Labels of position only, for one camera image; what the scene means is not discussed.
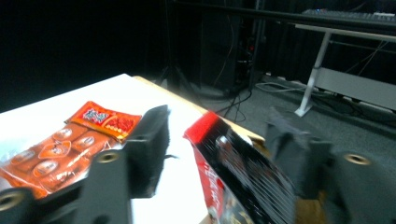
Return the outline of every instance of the orange snack bag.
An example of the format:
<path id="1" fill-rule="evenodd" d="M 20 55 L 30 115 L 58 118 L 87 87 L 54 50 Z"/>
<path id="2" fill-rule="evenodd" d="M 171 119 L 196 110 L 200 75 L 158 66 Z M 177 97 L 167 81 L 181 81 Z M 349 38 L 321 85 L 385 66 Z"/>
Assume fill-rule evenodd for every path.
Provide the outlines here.
<path id="1" fill-rule="evenodd" d="M 61 130 L 0 167 L 0 176 L 43 198 L 83 177 L 93 156 L 126 139 L 140 119 L 88 102 Z"/>
<path id="2" fill-rule="evenodd" d="M 66 122 L 75 122 L 123 142 L 142 116 L 105 109 L 89 101 Z"/>

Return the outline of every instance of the black snack bag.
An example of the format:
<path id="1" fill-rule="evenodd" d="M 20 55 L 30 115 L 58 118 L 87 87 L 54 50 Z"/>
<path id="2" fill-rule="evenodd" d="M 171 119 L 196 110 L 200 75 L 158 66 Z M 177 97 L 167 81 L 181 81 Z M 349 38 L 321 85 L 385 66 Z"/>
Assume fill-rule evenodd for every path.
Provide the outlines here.
<path id="1" fill-rule="evenodd" d="M 295 196 L 289 179 L 215 113 L 203 115 L 185 136 L 195 148 L 214 223 L 294 222 Z M 208 171 L 218 179 L 214 181 Z"/>

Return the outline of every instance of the red snack package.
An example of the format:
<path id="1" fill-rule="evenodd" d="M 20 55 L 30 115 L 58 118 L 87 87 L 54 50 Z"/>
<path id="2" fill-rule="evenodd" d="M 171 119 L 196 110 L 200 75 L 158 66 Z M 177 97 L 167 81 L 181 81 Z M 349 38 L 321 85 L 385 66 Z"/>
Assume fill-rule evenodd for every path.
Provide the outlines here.
<path id="1" fill-rule="evenodd" d="M 83 177 L 93 156 L 122 142 L 140 119 L 88 102 L 61 130 L 0 167 L 0 176 L 43 198 Z"/>
<path id="2" fill-rule="evenodd" d="M 294 188 L 264 155 L 213 112 L 185 132 L 212 223 L 292 223 Z"/>
<path id="3" fill-rule="evenodd" d="M 66 122 L 75 122 L 123 142 L 142 116 L 105 109 L 89 101 Z"/>

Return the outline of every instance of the table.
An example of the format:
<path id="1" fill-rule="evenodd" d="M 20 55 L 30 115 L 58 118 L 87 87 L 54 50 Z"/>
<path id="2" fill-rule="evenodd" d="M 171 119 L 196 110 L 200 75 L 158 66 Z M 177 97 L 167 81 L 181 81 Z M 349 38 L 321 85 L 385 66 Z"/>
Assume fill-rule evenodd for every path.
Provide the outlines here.
<path id="1" fill-rule="evenodd" d="M 170 145 L 167 153 L 179 160 L 165 160 L 153 198 L 131 201 L 134 223 L 204 222 L 207 218 L 204 194 L 191 144 L 183 138 L 183 133 L 205 110 L 142 77 L 119 75 L 0 114 L 0 161 L 61 129 L 63 121 L 87 101 L 136 115 L 158 105 L 169 106 Z M 232 125 L 238 132 L 263 141 L 257 134 Z"/>
<path id="2" fill-rule="evenodd" d="M 296 24 L 296 28 L 324 33 L 323 40 L 318 52 L 318 57 L 315 61 L 314 67 L 312 68 L 312 72 L 305 89 L 303 100 L 301 101 L 300 107 L 295 111 L 298 116 L 302 117 L 312 107 L 312 105 L 310 104 L 310 98 L 311 93 L 315 87 L 341 93 L 345 96 L 352 97 L 358 100 L 363 100 L 364 102 L 373 105 L 379 105 L 385 108 L 396 110 L 396 101 L 394 101 L 393 99 L 394 95 L 396 94 L 395 85 L 372 80 L 369 78 L 352 76 L 347 73 L 342 73 L 321 67 L 332 34 L 349 35 L 359 38 L 376 39 L 389 42 L 396 42 L 396 36 L 368 34 L 363 32 L 301 24 Z"/>

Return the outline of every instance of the white table surface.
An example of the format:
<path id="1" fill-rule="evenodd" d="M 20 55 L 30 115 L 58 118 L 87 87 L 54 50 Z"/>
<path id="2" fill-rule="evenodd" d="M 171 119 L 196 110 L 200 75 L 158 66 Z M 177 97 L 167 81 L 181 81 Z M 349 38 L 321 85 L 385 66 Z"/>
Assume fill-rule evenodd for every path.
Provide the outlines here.
<path id="1" fill-rule="evenodd" d="M 163 91 L 128 75 L 119 75 L 44 101 L 0 114 L 0 161 L 62 129 L 64 121 L 87 101 L 104 108 L 143 115 L 157 105 L 170 109 L 170 145 L 156 195 L 132 200 L 134 223 L 199 223 L 207 215 L 198 168 L 184 131 L 202 115 Z"/>

